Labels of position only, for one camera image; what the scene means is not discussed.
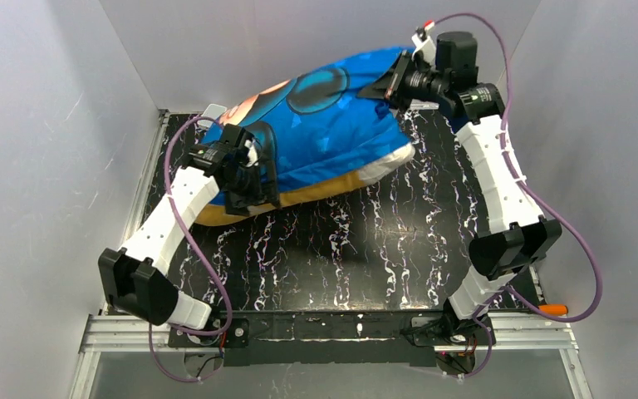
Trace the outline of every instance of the robotic arm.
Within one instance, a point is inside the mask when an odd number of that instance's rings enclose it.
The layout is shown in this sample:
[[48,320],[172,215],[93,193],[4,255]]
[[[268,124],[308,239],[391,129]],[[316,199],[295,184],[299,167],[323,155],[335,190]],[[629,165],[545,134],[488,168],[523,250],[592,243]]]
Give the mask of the robotic arm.
[[[487,311],[487,301],[517,273],[543,259],[561,236],[555,219],[547,220],[535,201],[519,186],[525,180],[510,145],[507,129],[501,129],[504,112],[498,88],[478,83],[475,64],[478,44],[469,32],[446,32],[429,36],[427,22],[412,37],[416,50],[402,52],[388,72],[360,96],[384,99],[405,111],[413,99],[439,104],[465,148],[481,185],[488,207],[489,234],[469,244],[472,263],[461,286],[444,305],[436,325],[441,337],[469,335],[479,326],[473,321]],[[505,148],[500,136],[505,135]],[[507,151],[518,179],[513,178],[503,152]]]
[[[218,193],[226,193],[228,214],[248,214],[248,207],[279,206],[274,156],[259,156],[255,137],[226,125],[219,140],[194,145],[187,166],[177,171],[172,196],[186,225],[191,225]],[[267,178],[261,181],[261,169]],[[167,201],[118,250],[105,249],[99,272],[106,301],[154,325],[171,323],[202,329],[211,307],[178,290],[167,278],[169,262],[184,237]]]

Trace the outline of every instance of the black marble surface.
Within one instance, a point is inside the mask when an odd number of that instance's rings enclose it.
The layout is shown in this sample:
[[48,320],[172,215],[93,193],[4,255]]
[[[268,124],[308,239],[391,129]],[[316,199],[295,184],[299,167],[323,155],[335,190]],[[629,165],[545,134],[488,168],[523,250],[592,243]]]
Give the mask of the black marble surface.
[[[145,217],[164,193],[164,148],[190,117],[169,118]],[[467,244],[487,228],[488,211],[465,150],[437,111],[409,111],[400,124],[417,149],[415,158],[379,183],[229,226],[191,229],[234,309],[441,309],[468,270]],[[173,173],[203,133],[189,128],[174,149]],[[196,298],[221,303],[186,243],[169,279]],[[537,301],[529,273],[513,285]],[[492,308],[523,306],[505,294]]]

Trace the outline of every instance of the orange object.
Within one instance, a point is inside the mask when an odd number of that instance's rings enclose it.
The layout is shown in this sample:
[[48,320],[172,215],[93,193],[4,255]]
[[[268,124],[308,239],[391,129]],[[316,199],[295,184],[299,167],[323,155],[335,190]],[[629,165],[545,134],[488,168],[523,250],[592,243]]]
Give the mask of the orange object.
[[549,313],[552,316],[563,316],[568,313],[566,305],[541,305],[539,310],[545,313]]

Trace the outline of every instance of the yellow fabric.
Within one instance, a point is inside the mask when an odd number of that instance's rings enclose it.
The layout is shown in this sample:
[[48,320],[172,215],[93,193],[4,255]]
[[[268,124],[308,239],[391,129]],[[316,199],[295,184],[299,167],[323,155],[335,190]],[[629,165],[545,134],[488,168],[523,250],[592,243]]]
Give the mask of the yellow fabric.
[[[365,186],[366,184],[358,178],[358,171],[354,170],[346,173],[345,175],[325,180],[321,183],[310,185],[299,190],[280,193],[280,204],[283,208],[285,208],[305,202],[322,200],[327,197],[332,197],[333,195],[343,194]],[[275,207],[271,204],[263,204],[258,206],[253,213],[254,215],[262,214],[273,209],[275,209]],[[226,214],[223,206],[209,204],[202,209],[202,213],[199,214],[196,222],[204,226],[223,226],[239,222],[243,219],[246,219],[246,216]]]

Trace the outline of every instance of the black cable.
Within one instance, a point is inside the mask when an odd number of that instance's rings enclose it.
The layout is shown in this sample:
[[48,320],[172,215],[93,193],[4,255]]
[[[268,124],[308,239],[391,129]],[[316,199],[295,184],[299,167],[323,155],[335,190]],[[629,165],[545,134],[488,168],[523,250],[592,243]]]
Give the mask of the black cable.
[[468,341],[455,341],[454,337],[449,337],[448,339],[452,345],[463,345],[465,343],[469,343]]
[[214,360],[214,359],[220,359],[220,358],[221,358],[221,357],[220,357],[219,355],[215,355],[215,356],[212,356],[212,357],[210,357],[209,359],[207,359],[207,360],[206,360],[206,362],[204,362],[204,364],[202,364],[202,367],[199,369],[199,372],[197,372],[197,375],[196,375],[196,376],[194,376],[194,377],[195,377],[195,378],[199,378],[199,376],[201,376],[201,375],[202,375],[202,370],[204,370],[204,368],[205,368],[205,367],[207,367],[207,364],[208,364],[209,362],[211,362],[211,361],[212,361],[212,360]]
[[200,337],[200,339],[199,339],[199,345],[200,345],[200,346],[202,346],[202,347],[210,347],[210,346],[214,345],[216,342],[218,342],[218,339],[219,339],[220,337],[221,337],[220,335],[217,335],[216,337],[214,337],[214,339],[213,339],[211,342],[207,342],[207,343],[204,343],[204,342],[202,341],[202,339],[201,339],[201,338],[205,338],[205,337]]
[[429,328],[432,328],[432,327],[436,326],[437,324],[439,324],[439,321],[440,320],[437,318],[435,320],[432,320],[432,321],[430,321],[430,322],[428,322],[426,324],[423,324],[421,326],[418,326],[418,327],[402,328],[400,330],[400,334],[403,334],[403,335],[414,335],[415,333],[419,333],[421,331],[424,331],[426,329],[429,329]]
[[451,368],[455,368],[456,371],[458,372],[462,372],[463,374],[468,374],[469,372],[466,371],[466,367],[464,367],[461,363],[457,362],[455,358],[449,356],[449,358],[451,359],[451,363],[446,362],[444,359],[442,359],[441,357],[437,356],[436,359],[439,360],[440,362],[442,362],[444,365],[451,367]]

